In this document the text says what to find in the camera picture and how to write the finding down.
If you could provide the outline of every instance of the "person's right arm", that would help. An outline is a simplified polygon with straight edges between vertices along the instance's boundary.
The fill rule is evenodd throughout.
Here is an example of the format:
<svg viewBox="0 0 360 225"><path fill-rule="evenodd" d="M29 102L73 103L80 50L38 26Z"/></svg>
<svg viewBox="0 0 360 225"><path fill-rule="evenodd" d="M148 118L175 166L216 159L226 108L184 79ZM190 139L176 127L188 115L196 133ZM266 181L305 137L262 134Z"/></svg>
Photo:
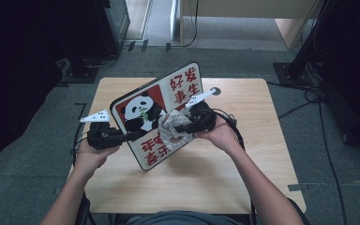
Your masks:
<svg viewBox="0 0 360 225"><path fill-rule="evenodd" d="M211 141L231 157L263 224L303 224L291 202L256 166L224 119L218 117L212 131L195 137Z"/></svg>

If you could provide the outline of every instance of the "crumpled cloth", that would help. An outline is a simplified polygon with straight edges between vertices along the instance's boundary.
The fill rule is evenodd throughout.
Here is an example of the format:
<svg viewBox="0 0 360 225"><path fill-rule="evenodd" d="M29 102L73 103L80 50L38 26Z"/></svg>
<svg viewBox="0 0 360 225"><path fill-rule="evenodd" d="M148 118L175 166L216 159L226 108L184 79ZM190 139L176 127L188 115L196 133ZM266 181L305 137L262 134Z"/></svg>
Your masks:
<svg viewBox="0 0 360 225"><path fill-rule="evenodd" d="M160 139L166 144L166 147L173 151L182 147L186 143L192 142L194 137L186 132L178 133L174 127L190 124L191 121L177 110L159 117L158 130Z"/></svg>

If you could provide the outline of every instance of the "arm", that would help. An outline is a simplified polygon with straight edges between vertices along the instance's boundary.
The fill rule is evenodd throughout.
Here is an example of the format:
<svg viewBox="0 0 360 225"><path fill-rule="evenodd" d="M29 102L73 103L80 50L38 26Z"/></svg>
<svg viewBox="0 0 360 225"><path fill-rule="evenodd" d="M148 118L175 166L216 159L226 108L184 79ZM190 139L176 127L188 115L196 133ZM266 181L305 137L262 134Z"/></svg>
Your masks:
<svg viewBox="0 0 360 225"><path fill-rule="evenodd" d="M200 132L195 136L211 141L231 157L263 224L303 224L291 202L260 171L222 118L217 119L214 130Z"/></svg>
<svg viewBox="0 0 360 225"><path fill-rule="evenodd" d="M86 141L81 142L72 173L41 224L74 224L88 180L104 164L107 156L118 149L119 146L96 150Z"/></svg>

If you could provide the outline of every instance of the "white plastic part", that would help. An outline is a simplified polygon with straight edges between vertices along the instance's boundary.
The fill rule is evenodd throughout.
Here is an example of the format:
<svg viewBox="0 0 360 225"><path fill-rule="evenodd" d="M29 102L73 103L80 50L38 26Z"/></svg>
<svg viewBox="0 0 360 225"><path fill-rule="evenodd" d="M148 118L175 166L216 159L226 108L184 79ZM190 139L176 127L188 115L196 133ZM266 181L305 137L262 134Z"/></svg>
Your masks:
<svg viewBox="0 0 360 225"><path fill-rule="evenodd" d="M87 122L110 122L110 116L108 115L107 110L103 110L81 119L81 123Z"/></svg>
<svg viewBox="0 0 360 225"><path fill-rule="evenodd" d="M193 105L196 105L203 101L205 98L208 98L211 95L218 95L220 90L216 87L210 88L208 92L204 92L202 94L199 94L198 96L192 96L189 102L186 104L186 108L189 108Z"/></svg>

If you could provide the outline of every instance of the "panda head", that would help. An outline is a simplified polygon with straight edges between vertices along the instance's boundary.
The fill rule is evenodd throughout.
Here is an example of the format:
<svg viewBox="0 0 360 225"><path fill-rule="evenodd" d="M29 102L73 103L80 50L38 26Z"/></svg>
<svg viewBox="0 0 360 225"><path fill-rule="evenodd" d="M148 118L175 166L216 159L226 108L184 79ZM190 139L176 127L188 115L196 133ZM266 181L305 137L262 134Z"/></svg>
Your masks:
<svg viewBox="0 0 360 225"><path fill-rule="evenodd" d="M147 92L143 92L141 96L132 99L126 107L121 109L121 113L125 115L125 119L132 120L138 118L142 113L147 113L154 105L154 100L148 96Z"/></svg>

